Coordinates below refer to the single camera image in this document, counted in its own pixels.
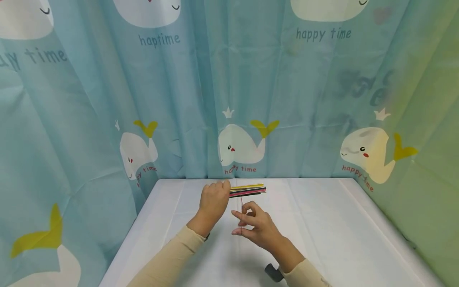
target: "yellow whale tail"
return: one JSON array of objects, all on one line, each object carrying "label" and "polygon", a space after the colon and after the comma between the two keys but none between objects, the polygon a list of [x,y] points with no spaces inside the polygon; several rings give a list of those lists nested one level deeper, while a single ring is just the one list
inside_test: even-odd
[{"label": "yellow whale tail", "polygon": [[402,158],[408,158],[418,153],[418,150],[414,147],[408,146],[403,148],[402,146],[402,138],[399,134],[394,134],[395,139],[395,151],[394,151],[394,160],[398,161]]},{"label": "yellow whale tail", "polygon": [[50,230],[26,234],[13,243],[11,258],[22,252],[37,248],[57,249],[62,243],[62,217],[57,204],[53,205],[50,216]]},{"label": "yellow whale tail", "polygon": [[273,121],[269,123],[267,127],[265,127],[262,122],[257,120],[251,121],[250,124],[256,127],[260,131],[261,138],[265,139],[275,128],[277,128],[279,121]]},{"label": "yellow whale tail", "polygon": [[145,135],[150,139],[153,137],[153,133],[155,132],[156,130],[156,127],[158,126],[158,123],[157,122],[150,122],[148,124],[148,127],[146,127],[142,121],[135,121],[134,122],[135,125],[138,125],[140,126],[140,128],[142,129],[142,131],[145,133]]}]

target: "string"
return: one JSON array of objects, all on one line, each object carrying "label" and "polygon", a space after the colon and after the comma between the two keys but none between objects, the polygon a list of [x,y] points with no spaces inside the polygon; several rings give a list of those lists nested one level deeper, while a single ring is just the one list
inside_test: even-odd
[{"label": "string", "polygon": [[242,210],[242,206],[243,206],[244,204],[242,203],[242,197],[240,197],[240,199],[241,199],[241,219],[242,219],[242,217],[244,216],[244,211]]}]

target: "white table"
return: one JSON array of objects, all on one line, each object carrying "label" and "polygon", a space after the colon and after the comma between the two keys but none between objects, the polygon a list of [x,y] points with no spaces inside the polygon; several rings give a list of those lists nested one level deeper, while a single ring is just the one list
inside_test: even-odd
[{"label": "white table", "polygon": [[[124,287],[193,217],[205,184],[160,180],[100,284]],[[443,286],[353,179],[233,179],[232,186],[264,183],[267,193],[243,197],[269,212],[280,232],[334,287]],[[239,236],[228,209],[182,272],[177,286],[287,286],[264,268],[274,258]]]}]

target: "wrist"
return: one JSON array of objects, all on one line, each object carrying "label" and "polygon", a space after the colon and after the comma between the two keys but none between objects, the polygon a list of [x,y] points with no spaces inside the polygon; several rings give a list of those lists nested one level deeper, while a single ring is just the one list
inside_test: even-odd
[{"label": "wrist", "polygon": [[203,238],[206,238],[209,235],[214,226],[215,222],[201,211],[198,211],[187,224],[188,228]]},{"label": "wrist", "polygon": [[282,238],[271,254],[286,274],[290,273],[298,264],[305,260],[301,252],[287,237]]},{"label": "wrist", "polygon": [[282,234],[279,233],[277,236],[273,237],[273,240],[269,244],[267,251],[276,257],[277,254],[282,252],[282,247],[286,245],[287,240],[288,239],[286,237],[283,237]]}]

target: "text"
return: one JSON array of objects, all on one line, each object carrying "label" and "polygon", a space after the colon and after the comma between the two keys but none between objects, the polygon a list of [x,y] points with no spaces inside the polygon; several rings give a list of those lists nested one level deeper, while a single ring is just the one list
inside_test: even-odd
[{"label": "text", "polygon": [[[394,70],[389,70],[384,78],[382,79],[382,87],[376,89],[373,95],[370,98],[370,105],[377,107],[383,104],[387,97],[390,94],[391,78],[395,73]],[[344,98],[346,95],[350,95],[353,98],[360,98],[363,96],[366,91],[373,89],[375,85],[376,77],[367,78],[365,76],[360,76],[359,71],[343,71],[338,77],[338,83],[341,88],[340,91],[336,94],[339,98]]]},{"label": "text", "polygon": [[[297,27],[297,39],[305,39],[306,42],[311,41],[312,43],[314,42],[322,42],[322,39],[326,35],[327,31],[326,30],[300,30],[300,27]],[[352,35],[351,30],[342,30],[341,28],[338,28],[336,30],[333,28],[329,32],[330,34],[330,39],[348,39]]]},{"label": "text", "polygon": [[371,192],[373,192],[373,187],[367,181],[367,177],[363,176],[363,173],[359,169],[343,165],[342,170],[346,170],[346,171],[350,172],[351,174],[354,174],[354,176],[357,176],[358,180],[363,180],[364,181],[364,186],[366,188],[368,188]]},{"label": "text", "polygon": [[155,49],[157,46],[167,46],[180,43],[180,37],[178,35],[163,35],[159,34],[157,37],[141,37],[139,35],[139,41],[141,46],[153,46]]},{"label": "text", "polygon": [[4,52],[0,53],[0,68],[13,68],[16,72],[21,70],[20,55],[24,55],[25,59],[28,59],[34,64],[38,63],[52,63],[57,64],[61,62],[67,62],[67,55],[62,50],[41,50],[38,47],[35,49],[26,48],[24,52]]},{"label": "text", "polygon": [[226,170],[225,169],[225,174],[231,174],[233,173],[233,171],[237,171],[238,169],[240,169],[241,171],[245,171],[245,172],[256,172],[257,169],[255,168],[248,168],[247,166],[237,166],[237,165],[233,165],[229,170]]},{"label": "text", "polygon": [[139,180],[142,178],[142,170],[144,171],[144,174],[146,174],[149,171],[157,171],[157,169],[153,166],[147,166],[143,169],[140,170],[139,174],[136,175],[137,177],[137,186],[140,187]]}]

